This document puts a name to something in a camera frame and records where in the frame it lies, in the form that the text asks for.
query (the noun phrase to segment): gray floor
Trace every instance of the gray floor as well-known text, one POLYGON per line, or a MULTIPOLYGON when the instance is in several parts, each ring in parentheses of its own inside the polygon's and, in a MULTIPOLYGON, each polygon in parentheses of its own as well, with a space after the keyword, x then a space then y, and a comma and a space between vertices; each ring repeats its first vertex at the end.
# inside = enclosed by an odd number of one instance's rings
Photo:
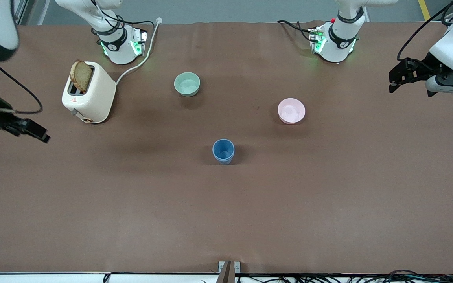
MULTIPOLYGON (((430 12, 438 11, 449 0, 426 0, 430 12)), ((72 12, 61 8, 54 0, 37 1, 28 24, 86 24, 72 12)), ((333 0, 125 0, 115 11, 127 21, 155 20, 164 24, 196 22, 309 22, 329 20, 337 14, 333 0)), ((399 0, 390 7, 369 7, 372 22, 423 21, 417 0, 399 0)))

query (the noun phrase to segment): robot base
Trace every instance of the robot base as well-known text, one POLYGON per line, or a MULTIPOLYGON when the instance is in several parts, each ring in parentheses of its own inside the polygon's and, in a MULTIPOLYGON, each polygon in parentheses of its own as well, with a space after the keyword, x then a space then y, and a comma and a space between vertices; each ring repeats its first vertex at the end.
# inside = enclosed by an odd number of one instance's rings
POLYGON ((352 52, 356 39, 349 44, 346 48, 338 48, 329 37, 329 29, 332 23, 327 22, 322 26, 316 27, 316 29, 309 29, 310 38, 315 39, 318 42, 311 42, 311 51, 318 54, 326 61, 337 63, 345 60, 347 56, 352 52))
POLYGON ((146 46, 146 31, 141 31, 140 29, 133 28, 130 25, 125 25, 125 30, 127 31, 127 39, 120 46, 118 51, 110 50, 110 46, 104 46, 101 43, 101 46, 104 49, 104 54, 109 57, 109 59, 118 65, 125 65, 132 62, 137 56, 144 54, 144 47, 146 46))

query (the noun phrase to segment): yellow floor stripe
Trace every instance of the yellow floor stripe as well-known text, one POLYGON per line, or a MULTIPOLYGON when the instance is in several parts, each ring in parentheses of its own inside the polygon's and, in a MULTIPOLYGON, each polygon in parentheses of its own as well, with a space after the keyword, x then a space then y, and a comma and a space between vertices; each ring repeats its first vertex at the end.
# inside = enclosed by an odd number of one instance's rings
POLYGON ((422 15, 424 16, 424 21, 429 20, 431 16, 429 15, 429 11, 427 9, 426 1, 419 0, 420 10, 422 11, 422 15))

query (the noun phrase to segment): white toaster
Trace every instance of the white toaster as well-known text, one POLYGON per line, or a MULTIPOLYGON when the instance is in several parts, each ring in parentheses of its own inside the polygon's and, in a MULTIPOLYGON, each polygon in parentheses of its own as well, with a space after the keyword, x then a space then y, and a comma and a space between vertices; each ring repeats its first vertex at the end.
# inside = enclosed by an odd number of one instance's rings
POLYGON ((108 118, 115 98, 116 83, 101 65, 89 61, 85 63, 93 70, 87 91, 81 92, 68 76, 63 91, 63 104, 83 122, 101 123, 108 118))

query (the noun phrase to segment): green bowl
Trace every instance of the green bowl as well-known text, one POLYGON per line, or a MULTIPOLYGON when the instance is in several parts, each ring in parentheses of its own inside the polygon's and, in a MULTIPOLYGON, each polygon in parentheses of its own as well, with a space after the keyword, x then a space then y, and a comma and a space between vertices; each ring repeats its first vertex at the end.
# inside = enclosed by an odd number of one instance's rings
POLYGON ((183 72, 179 74, 174 80, 174 88, 182 96, 194 96, 198 92, 200 86, 200 79, 195 73, 183 72))

